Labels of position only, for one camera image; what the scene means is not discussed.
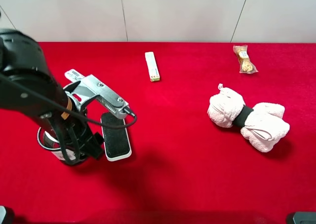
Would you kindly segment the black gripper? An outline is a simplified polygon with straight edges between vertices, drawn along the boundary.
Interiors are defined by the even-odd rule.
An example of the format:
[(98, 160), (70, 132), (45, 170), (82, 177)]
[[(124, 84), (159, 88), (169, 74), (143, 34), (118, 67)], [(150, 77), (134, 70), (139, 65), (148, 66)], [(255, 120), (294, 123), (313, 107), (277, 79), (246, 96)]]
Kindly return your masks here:
[(69, 164), (72, 162), (67, 156), (66, 146), (74, 148), (76, 154), (86, 154), (87, 158), (99, 159), (103, 154), (101, 144), (104, 140), (99, 133), (92, 132), (87, 122), (71, 115), (64, 119), (61, 113), (54, 111), (41, 115), (39, 126), (59, 141), (63, 157)]

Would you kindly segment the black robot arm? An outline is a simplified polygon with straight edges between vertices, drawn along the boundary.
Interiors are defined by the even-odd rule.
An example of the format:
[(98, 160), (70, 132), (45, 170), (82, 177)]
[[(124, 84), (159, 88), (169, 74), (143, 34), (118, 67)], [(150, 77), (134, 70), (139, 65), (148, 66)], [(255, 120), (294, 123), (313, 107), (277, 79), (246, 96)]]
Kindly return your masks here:
[(86, 115), (78, 100), (65, 91), (47, 67), (40, 45), (14, 29), (0, 30), (0, 107), (25, 115), (39, 126), (39, 145), (67, 165), (89, 157), (99, 159), (103, 138), (86, 121), (69, 111)]

